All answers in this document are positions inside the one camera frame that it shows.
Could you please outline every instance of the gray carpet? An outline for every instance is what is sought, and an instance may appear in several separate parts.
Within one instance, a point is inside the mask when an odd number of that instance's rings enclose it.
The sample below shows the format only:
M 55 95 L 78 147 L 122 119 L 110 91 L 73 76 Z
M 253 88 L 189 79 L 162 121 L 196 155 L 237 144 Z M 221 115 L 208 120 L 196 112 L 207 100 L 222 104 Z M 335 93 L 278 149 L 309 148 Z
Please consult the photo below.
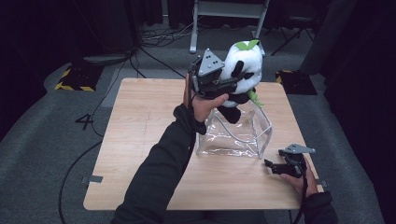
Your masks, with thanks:
M 224 59 L 232 43 L 250 39 L 250 30 L 254 27 L 237 31 L 204 30 L 198 37 L 198 54 L 210 48 Z M 282 43 L 283 36 L 274 30 L 268 36 L 262 35 L 261 41 L 269 55 Z M 276 56 L 266 56 L 262 81 L 275 81 L 277 70 L 297 69 L 310 44 L 307 36 L 302 35 Z M 187 71 L 190 61 L 196 58 L 189 54 L 189 45 L 190 39 L 184 37 L 166 47 L 145 50 L 177 71 Z M 141 50 L 136 58 L 142 73 L 148 77 L 152 74 L 181 78 Z M 116 80 L 121 67 L 116 64 L 105 68 L 96 92 L 56 91 L 54 87 L 66 67 L 67 64 L 48 76 L 44 83 L 48 93 L 18 120 L 0 143 L 0 223 L 61 223 L 57 206 L 64 174 L 81 153 L 102 139 L 91 126 L 83 131 L 83 124 L 75 120 L 92 114 L 97 107 L 93 127 L 98 133 L 105 133 L 120 79 L 136 77 L 136 71 L 126 63 Z M 159 70 L 167 73 L 158 74 Z M 306 144 L 318 151 L 313 160 L 319 176 L 330 185 L 328 190 L 332 192 L 340 223 L 384 223 L 372 183 L 322 95 L 326 88 L 324 78 L 315 75 L 311 79 L 318 95 L 288 97 Z M 63 212 L 67 223 L 108 223 L 113 215 L 112 211 L 87 211 L 82 205 L 86 186 L 79 180 L 92 174 L 98 151 L 99 147 L 82 157 L 65 183 Z M 265 214 L 268 223 L 289 223 L 287 211 L 265 211 Z

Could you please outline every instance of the black jacket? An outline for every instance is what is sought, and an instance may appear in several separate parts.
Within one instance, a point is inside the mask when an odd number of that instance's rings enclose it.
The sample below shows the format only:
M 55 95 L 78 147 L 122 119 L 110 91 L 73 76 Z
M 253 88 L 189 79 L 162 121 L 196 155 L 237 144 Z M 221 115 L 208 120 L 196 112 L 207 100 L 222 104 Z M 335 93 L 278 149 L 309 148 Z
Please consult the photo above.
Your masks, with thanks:
M 176 121 L 163 133 L 140 165 L 124 202 L 117 208 L 113 224 L 163 223 L 178 182 L 189 162 L 192 128 L 189 110 L 179 105 L 174 110 Z M 306 223 L 336 223 L 337 216 L 330 204 L 330 193 L 311 195 L 305 204 Z

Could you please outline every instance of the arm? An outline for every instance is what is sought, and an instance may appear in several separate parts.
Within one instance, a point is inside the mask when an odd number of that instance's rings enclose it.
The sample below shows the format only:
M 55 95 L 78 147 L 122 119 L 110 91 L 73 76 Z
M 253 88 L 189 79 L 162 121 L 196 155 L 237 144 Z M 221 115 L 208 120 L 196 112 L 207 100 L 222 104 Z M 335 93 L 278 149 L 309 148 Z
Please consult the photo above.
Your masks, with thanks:
M 174 110 L 176 120 L 166 128 L 159 143 L 152 147 L 136 171 L 123 203 L 116 210 L 113 224 L 163 222 L 166 207 L 190 159 L 189 146 L 192 135 L 195 134 L 189 122 L 191 113 L 186 93 L 189 90 L 188 78 L 187 76 L 183 104 Z M 204 121 L 210 111 L 227 99 L 227 94 L 211 101 L 195 96 L 192 106 L 196 123 L 205 125 Z
M 306 190 L 304 204 L 304 219 L 307 224 L 338 223 L 337 214 L 332 207 L 332 195 L 329 191 L 319 193 L 314 174 L 309 162 L 306 163 L 306 179 L 308 188 Z M 294 186 L 300 195 L 303 195 L 303 178 L 295 178 L 291 175 L 281 175 L 287 182 Z

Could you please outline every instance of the white plush toy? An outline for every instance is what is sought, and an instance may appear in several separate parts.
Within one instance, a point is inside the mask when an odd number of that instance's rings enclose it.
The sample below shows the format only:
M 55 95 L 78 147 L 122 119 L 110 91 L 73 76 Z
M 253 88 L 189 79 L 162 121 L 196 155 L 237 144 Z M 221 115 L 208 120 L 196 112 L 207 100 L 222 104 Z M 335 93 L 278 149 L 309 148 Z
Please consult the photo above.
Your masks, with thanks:
M 236 90 L 231 92 L 229 100 L 218 107 L 219 112 L 231 123 L 236 123 L 241 112 L 236 107 L 252 100 L 257 101 L 254 87 L 262 80 L 262 53 L 258 46 L 259 40 L 241 41 L 230 47 L 220 80 L 238 77 Z

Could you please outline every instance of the clear plastic container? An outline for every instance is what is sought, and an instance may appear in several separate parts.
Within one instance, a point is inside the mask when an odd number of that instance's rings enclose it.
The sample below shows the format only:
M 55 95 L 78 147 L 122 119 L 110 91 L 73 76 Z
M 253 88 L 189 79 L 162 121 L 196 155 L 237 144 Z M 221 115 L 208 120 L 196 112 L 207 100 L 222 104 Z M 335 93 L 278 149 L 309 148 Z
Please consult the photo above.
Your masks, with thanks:
M 251 101 L 239 105 L 238 109 L 241 110 L 241 118 L 235 124 L 228 122 L 217 109 L 212 110 L 206 120 L 206 134 L 199 134 L 197 155 L 262 158 L 271 139 L 271 121 Z

